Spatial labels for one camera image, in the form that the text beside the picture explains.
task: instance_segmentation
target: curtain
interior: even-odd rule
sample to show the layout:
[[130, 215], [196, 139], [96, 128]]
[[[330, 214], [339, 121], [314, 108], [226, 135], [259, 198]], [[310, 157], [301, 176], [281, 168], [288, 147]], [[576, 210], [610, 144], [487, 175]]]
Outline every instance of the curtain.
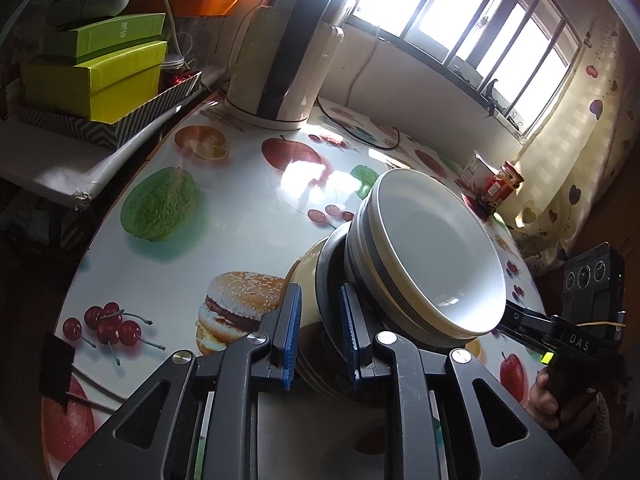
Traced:
[[613, 9], [591, 22], [545, 119], [514, 161], [524, 183], [498, 212], [533, 275], [559, 267], [633, 147], [640, 54]]

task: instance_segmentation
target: window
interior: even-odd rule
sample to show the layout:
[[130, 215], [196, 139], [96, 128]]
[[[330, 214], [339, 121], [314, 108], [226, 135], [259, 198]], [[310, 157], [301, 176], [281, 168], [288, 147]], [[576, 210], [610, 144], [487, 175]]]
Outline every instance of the window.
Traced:
[[357, 2], [356, 18], [404, 50], [428, 54], [431, 66], [455, 74], [456, 84], [524, 136], [544, 116], [580, 46], [554, 0]]

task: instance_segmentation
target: green indicator light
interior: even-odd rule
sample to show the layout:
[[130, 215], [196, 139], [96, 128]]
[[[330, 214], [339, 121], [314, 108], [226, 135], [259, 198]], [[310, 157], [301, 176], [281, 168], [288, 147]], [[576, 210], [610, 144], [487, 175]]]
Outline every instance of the green indicator light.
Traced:
[[551, 359], [554, 357], [554, 353], [553, 352], [547, 352], [546, 354], [544, 354], [542, 356], [542, 359], [540, 359], [540, 362], [543, 365], [548, 365], [551, 362]]

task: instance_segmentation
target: striped tray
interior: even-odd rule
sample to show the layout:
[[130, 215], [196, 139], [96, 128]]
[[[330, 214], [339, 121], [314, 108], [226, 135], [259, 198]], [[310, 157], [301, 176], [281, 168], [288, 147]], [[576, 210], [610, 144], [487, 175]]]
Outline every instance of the striped tray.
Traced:
[[117, 150], [155, 118], [197, 90], [201, 72], [165, 90], [113, 124], [17, 105], [21, 122]]

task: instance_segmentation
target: hamburger print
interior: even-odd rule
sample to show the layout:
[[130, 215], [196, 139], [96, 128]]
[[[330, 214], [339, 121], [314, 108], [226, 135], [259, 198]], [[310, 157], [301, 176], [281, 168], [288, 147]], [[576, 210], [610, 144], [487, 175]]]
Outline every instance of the hamburger print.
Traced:
[[284, 280], [277, 276], [233, 270], [209, 283], [198, 310], [196, 344], [203, 355], [224, 350], [258, 330], [262, 316], [278, 308]]

